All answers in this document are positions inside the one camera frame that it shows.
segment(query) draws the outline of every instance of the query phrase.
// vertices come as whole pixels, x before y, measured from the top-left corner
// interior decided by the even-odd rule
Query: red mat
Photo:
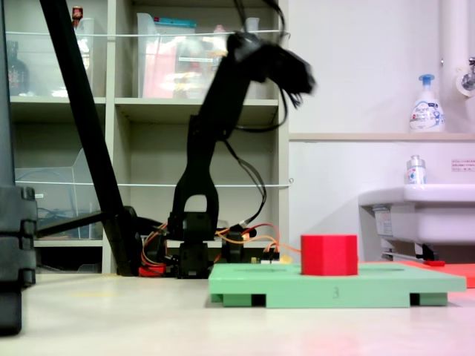
[[[405,265],[415,266],[425,269],[431,269],[433,271],[453,274],[455,276],[462,276],[467,278],[467,288],[475,288],[475,263],[463,263],[463,264],[451,264],[443,267],[430,267],[422,263],[413,261],[398,261],[398,263],[404,263]]]

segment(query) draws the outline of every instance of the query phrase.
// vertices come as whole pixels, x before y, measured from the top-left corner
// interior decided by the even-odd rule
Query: table surface
[[[39,275],[1,356],[474,356],[475,289],[447,307],[223,309],[206,280]]]

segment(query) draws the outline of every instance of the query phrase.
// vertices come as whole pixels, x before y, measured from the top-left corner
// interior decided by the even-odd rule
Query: wire
[[[271,240],[272,242],[277,243],[274,237],[267,236],[267,235],[256,236],[256,237],[253,237],[252,239],[243,240],[243,241],[234,241],[234,240],[228,239],[226,236],[219,233],[217,233],[217,235],[221,237],[223,240],[227,241],[228,243],[237,243],[238,245],[243,245],[244,243],[251,243],[252,241],[257,241],[257,240]]]
[[[239,14],[240,22],[244,27],[244,32],[247,32],[246,26],[246,11],[244,10],[244,5],[242,0],[234,0],[237,13]]]
[[[145,247],[164,229],[166,228],[167,224],[162,224],[158,227],[155,227],[157,231],[152,231],[147,238],[145,239],[142,247],[141,259],[142,263],[147,266],[161,266],[163,263],[158,263],[150,260],[147,255],[145,254]]]
[[[282,12],[282,9],[279,7],[277,2],[275,0],[263,0],[266,4],[268,4],[279,16],[281,19],[281,32],[279,34],[279,44],[282,42],[282,38],[285,37],[285,17],[284,13]]]
[[[275,226],[271,223],[268,223],[268,222],[263,222],[262,224],[251,226],[251,227],[247,228],[246,230],[244,230],[241,234],[245,235],[245,234],[249,233],[250,231],[255,230],[256,228],[260,228],[262,226],[270,226],[271,228],[273,228],[274,231],[275,231],[275,234],[277,236],[277,238],[276,238],[277,242],[279,242],[281,240],[281,232],[279,231],[277,226]]]
[[[247,173],[247,175],[254,182],[255,186],[257,187],[257,189],[259,190],[259,193],[261,193],[261,196],[262,196],[261,205],[259,206],[258,211],[254,215],[252,215],[249,219],[244,221],[246,224],[250,224],[253,220],[255,220],[256,217],[258,217],[264,205],[266,204],[266,201],[267,201],[266,186],[258,170],[255,169],[250,163],[240,158],[226,139],[224,140],[224,144],[228,148],[229,153],[237,160],[237,163],[241,166],[241,168]]]
[[[271,246],[271,245],[281,246],[281,247],[286,248],[290,251],[297,252],[298,254],[301,253],[301,250],[299,250],[297,248],[293,248],[292,246],[289,246],[289,245],[285,245],[283,243],[279,243],[278,241],[275,240],[274,237],[269,236],[269,235],[260,235],[260,236],[256,236],[256,237],[253,237],[252,239],[244,240],[244,241],[230,240],[227,237],[225,237],[224,235],[220,234],[219,231],[217,231],[217,235],[219,237],[221,237],[223,240],[227,241],[228,243],[237,243],[239,245],[243,245],[244,243],[251,243],[252,241],[257,241],[257,240],[271,240],[272,243],[269,246]]]
[[[263,132],[274,131],[274,130],[278,129],[280,126],[282,126],[283,124],[285,124],[288,117],[289,117],[289,107],[287,105],[287,101],[285,99],[284,92],[289,96],[290,101],[292,102],[292,105],[294,106],[294,108],[298,108],[302,104],[302,96],[300,94],[288,93],[287,91],[285,91],[281,87],[279,87],[279,91],[281,92],[282,104],[283,104],[283,107],[284,107],[284,119],[282,120],[282,122],[279,122],[278,124],[275,124],[275,125],[266,126],[266,127],[263,127],[263,128],[255,128],[255,127],[249,127],[249,126],[236,125],[235,126],[236,130],[244,131],[244,132],[251,132],[251,133],[254,133],[254,134],[261,134]]]

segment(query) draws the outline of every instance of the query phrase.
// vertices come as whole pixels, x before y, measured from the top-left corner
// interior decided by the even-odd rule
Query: white shelf
[[[35,247],[102,247],[102,240],[35,240]]]
[[[105,98],[94,98],[99,120],[105,122]],[[15,123],[72,123],[69,98],[54,96],[11,96]]]
[[[129,121],[158,124],[188,124],[190,116],[198,114],[203,104],[202,99],[116,98],[115,102],[117,110]],[[277,99],[248,99],[239,123],[267,125],[277,109]]]
[[[162,6],[162,7],[235,7],[232,0],[135,0],[135,5]],[[243,0],[245,8],[266,7],[262,0]]]
[[[179,248],[181,241],[167,241],[168,248]],[[245,243],[244,248],[266,248],[270,241],[254,241],[252,243]],[[221,241],[208,241],[209,248],[221,248]]]
[[[290,133],[290,142],[321,141],[475,141],[475,133]]]

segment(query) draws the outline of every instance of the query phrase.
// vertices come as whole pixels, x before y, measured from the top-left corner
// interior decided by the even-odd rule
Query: clear plastic container
[[[91,173],[83,150],[79,152],[71,167],[16,168],[15,177],[17,185],[28,186],[35,190],[39,227],[64,218],[79,217],[99,210],[96,191],[91,185]],[[40,182],[87,184],[41,184]],[[102,239],[102,225],[94,223],[46,238],[100,240]]]
[[[202,99],[212,83],[219,58],[226,55],[222,43],[227,35],[215,31],[190,36],[194,31],[176,28],[172,35],[177,35],[171,36],[169,31],[162,32],[147,13],[137,14],[137,24],[139,35],[150,35],[138,39],[138,97]],[[248,99],[271,96],[268,85],[255,84],[258,88],[252,86]]]
[[[79,50],[94,96],[105,96],[106,37],[93,37],[104,30],[94,19],[82,19],[76,30]],[[9,53],[10,95],[67,97],[53,43],[49,35],[7,33],[7,47],[16,47]],[[18,85],[17,77],[23,83]]]

